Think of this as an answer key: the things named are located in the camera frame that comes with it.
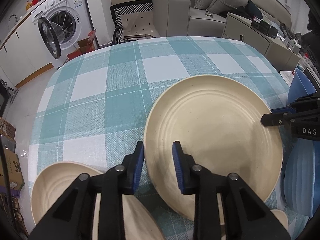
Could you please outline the large blue bowl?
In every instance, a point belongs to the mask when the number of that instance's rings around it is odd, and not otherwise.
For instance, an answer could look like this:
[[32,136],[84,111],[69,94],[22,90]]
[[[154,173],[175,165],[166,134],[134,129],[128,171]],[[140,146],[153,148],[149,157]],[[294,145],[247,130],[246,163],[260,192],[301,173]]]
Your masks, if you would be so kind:
[[298,68],[295,69],[295,74],[289,88],[287,104],[295,102],[297,98],[315,93],[317,90],[313,86],[308,77]]

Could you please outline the large cream plate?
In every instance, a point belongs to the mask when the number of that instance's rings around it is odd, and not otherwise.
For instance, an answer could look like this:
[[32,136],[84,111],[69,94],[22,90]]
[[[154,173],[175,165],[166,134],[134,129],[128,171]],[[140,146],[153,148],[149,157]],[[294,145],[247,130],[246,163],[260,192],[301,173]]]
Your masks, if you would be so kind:
[[195,198],[181,194],[177,184],[172,145],[179,141],[195,163],[222,176],[237,173],[267,200],[283,162],[279,129],[260,121],[269,112],[255,92],[223,76],[189,77],[164,91],[144,131],[146,167],[161,198],[194,219]]

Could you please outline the white kitchen cabinet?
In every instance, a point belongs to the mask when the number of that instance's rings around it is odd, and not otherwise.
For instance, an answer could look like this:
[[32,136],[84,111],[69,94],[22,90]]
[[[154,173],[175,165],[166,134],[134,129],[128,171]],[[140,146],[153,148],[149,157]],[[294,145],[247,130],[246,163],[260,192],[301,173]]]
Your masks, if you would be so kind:
[[4,79],[20,88],[53,68],[53,58],[32,23],[31,13],[23,16],[1,44],[1,69]]

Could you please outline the grey side cabinet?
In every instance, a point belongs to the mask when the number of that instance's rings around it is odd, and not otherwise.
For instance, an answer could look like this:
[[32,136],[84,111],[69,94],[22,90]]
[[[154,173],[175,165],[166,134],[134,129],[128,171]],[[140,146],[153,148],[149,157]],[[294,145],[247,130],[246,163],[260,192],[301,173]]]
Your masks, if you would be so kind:
[[277,71],[293,71],[298,65],[300,57],[289,50],[280,39],[262,34],[244,17],[228,13],[222,36],[252,46],[263,54]]

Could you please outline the teal plaid tablecloth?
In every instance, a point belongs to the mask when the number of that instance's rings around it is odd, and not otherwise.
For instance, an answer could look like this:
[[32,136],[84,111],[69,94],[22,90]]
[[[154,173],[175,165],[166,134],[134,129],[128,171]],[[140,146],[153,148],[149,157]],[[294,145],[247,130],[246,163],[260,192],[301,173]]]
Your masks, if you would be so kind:
[[60,161],[101,172],[121,163],[143,139],[158,97],[196,75],[219,75],[255,92],[269,108],[286,104],[289,86],[256,49],[222,38],[160,37],[122,43],[77,57],[50,78],[37,109],[28,187]]

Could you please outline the black electronics box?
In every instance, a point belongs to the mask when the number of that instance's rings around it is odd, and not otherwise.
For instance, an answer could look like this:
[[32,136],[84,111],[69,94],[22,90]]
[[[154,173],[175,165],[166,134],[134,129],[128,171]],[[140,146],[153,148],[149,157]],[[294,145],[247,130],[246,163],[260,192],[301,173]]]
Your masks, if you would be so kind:
[[271,38],[276,38],[278,33],[278,29],[257,17],[252,18],[251,26]]

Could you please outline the small cream plate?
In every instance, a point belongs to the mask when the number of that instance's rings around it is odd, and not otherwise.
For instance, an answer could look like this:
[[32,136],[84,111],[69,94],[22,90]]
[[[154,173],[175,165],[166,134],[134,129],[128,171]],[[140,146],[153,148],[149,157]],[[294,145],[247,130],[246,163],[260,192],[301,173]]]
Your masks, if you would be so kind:
[[275,217],[280,221],[282,226],[287,230],[289,226],[289,221],[286,213],[284,211],[273,209],[271,212],[275,215]]

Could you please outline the brown cardboard box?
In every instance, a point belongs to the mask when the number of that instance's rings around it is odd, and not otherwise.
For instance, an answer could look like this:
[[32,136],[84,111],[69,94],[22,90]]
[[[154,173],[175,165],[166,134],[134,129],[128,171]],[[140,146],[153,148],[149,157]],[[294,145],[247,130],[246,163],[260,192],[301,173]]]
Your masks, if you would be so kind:
[[4,154],[7,162],[10,188],[12,190],[21,191],[24,187],[24,179],[18,155],[6,148],[4,149]]

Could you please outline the grey sofa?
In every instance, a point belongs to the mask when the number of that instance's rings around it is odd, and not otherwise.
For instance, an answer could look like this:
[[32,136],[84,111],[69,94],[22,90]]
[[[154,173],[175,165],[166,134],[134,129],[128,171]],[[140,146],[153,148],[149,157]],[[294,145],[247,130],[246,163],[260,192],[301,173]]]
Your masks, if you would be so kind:
[[265,21],[292,27],[291,13],[277,0],[152,0],[153,23],[161,37],[221,37],[228,11],[252,2]]

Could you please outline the red cardboard box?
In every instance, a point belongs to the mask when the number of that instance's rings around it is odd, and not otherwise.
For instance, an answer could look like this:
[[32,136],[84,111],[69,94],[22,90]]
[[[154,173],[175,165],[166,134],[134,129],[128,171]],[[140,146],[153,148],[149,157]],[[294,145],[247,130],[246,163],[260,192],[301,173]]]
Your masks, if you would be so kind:
[[95,45],[94,45],[94,39],[95,39],[95,30],[92,30],[88,33],[88,37],[78,41],[78,46],[79,48],[75,50],[74,52],[70,53],[67,55],[67,58],[69,60],[72,60],[76,57],[79,57],[81,55],[84,55],[86,53],[92,52],[95,50]]

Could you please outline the black white patterned chair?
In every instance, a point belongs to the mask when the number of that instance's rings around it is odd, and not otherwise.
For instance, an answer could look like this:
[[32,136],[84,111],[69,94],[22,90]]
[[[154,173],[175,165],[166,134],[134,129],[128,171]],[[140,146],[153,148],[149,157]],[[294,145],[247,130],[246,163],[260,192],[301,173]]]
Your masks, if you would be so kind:
[[118,3],[110,11],[115,25],[113,45],[160,37],[153,24],[152,0]]

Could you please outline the white washing machine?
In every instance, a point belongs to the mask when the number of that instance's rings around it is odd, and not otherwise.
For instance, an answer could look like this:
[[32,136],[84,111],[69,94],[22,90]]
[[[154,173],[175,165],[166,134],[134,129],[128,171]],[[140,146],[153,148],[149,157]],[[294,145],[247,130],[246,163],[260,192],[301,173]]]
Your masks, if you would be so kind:
[[54,62],[66,60],[93,30],[87,0],[43,0],[31,20]]

